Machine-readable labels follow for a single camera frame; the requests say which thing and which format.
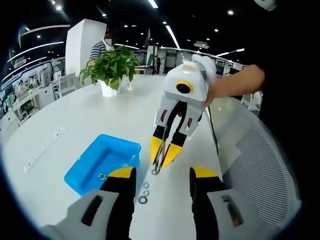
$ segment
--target black ceiling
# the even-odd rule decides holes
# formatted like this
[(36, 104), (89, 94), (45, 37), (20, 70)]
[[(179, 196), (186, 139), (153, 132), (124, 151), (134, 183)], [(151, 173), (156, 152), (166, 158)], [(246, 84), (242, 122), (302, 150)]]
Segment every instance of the black ceiling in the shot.
[[(121, 30), (120, 44), (142, 48), (146, 33), (150, 29), (151, 37), (159, 43), (159, 46), (175, 48), (176, 45), (163, 24), (163, 21), (166, 21), (180, 48), (198, 50), (194, 43), (203, 41), (208, 42), (209, 49), (202, 49), (202, 52), (218, 55), (243, 48), (246, 33), (252, 22), (255, 22), (252, 21), (253, 18), (266, 15), (266, 12), (253, 0), (155, 0), (158, 8), (152, 8), (148, 0), (56, 0), (55, 2), (53, 5), (51, 0), (36, 0), (29, 9), (25, 9), (26, 18), (20, 25), (20, 38), (17, 36), (16, 41), (8, 49), (7, 60), (27, 49), (60, 41), (64, 43), (40, 47), (23, 56), (30, 58), (30, 61), (42, 57), (56, 58), (57, 55), (63, 57), (69, 28), (50, 28), (25, 34), (26, 29), (52, 25), (72, 27), (85, 18), (105, 23), (112, 21)], [(56, 10), (58, 5), (62, 6), (60, 11)], [(233, 10), (234, 14), (228, 15), (228, 10)], [(223, 57), (246, 63), (243, 52)], [(10, 69), (12, 63), (8, 62), (4, 66), (2, 77), (9, 74), (12, 71)]]

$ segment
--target blue plastic tray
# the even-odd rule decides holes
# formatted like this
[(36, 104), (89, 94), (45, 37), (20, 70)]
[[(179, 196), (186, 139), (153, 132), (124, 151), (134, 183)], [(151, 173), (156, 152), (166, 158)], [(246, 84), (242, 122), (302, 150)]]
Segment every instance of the blue plastic tray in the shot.
[(116, 169), (139, 166), (141, 145), (114, 136), (100, 134), (77, 159), (64, 176), (64, 181), (81, 196), (100, 189), (107, 176)]

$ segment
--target metal ring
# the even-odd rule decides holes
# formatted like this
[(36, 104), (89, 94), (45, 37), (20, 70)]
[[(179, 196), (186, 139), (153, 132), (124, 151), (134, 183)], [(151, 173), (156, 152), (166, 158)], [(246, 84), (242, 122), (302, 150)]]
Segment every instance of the metal ring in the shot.
[(143, 187), (144, 187), (145, 189), (147, 189), (147, 188), (150, 187), (150, 184), (146, 181), (146, 182), (143, 184)]
[(151, 173), (152, 173), (152, 175), (155, 175), (155, 176), (159, 174), (159, 172), (156, 172), (155, 169), (153, 169), (153, 170), (151, 171)]
[(140, 204), (146, 204), (146, 203), (148, 202), (148, 198), (147, 198), (146, 196), (140, 196), (140, 197), (138, 198), (138, 202), (139, 202)]
[(106, 175), (105, 173), (100, 173), (100, 174), (99, 174), (99, 179), (100, 179), (101, 181), (105, 180), (106, 178), (107, 178), (107, 175)]
[(143, 194), (144, 196), (148, 197), (148, 196), (150, 195), (150, 191), (149, 191), (149, 190), (144, 190), (144, 191), (142, 192), (142, 194)]

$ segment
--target green leaves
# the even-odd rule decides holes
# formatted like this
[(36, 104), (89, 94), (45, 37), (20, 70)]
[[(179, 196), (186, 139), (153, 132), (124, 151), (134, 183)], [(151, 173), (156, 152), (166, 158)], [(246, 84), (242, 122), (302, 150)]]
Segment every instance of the green leaves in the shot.
[(84, 79), (90, 77), (93, 84), (96, 80), (102, 80), (111, 88), (117, 90), (123, 75), (130, 80), (134, 78), (135, 66), (139, 61), (134, 54), (126, 47), (117, 47), (113, 51), (106, 51), (94, 60), (94, 65), (88, 61), (85, 68), (80, 71), (79, 79), (84, 83)]
[(112, 89), (114, 89), (114, 90), (118, 90), (119, 85), (120, 85), (119, 79), (118, 79), (118, 80), (112, 79), (112, 80), (109, 82), (109, 86), (110, 86)]
[(118, 67), (118, 62), (116, 61), (116, 62), (114, 63), (114, 65), (111, 66), (110, 68), (111, 68), (113, 71), (117, 72), (117, 67)]

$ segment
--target power outlet strip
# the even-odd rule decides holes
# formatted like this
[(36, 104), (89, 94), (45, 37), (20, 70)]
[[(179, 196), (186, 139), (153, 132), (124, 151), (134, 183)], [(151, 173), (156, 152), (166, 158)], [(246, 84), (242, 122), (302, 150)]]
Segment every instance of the power outlet strip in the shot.
[(23, 168), (26, 173), (35, 165), (37, 160), (42, 156), (42, 154), (56, 141), (62, 134), (67, 131), (65, 127), (59, 127), (56, 131), (52, 133), (52, 136), (42, 144), (39, 150), (35, 151), (33, 156), (24, 164)]

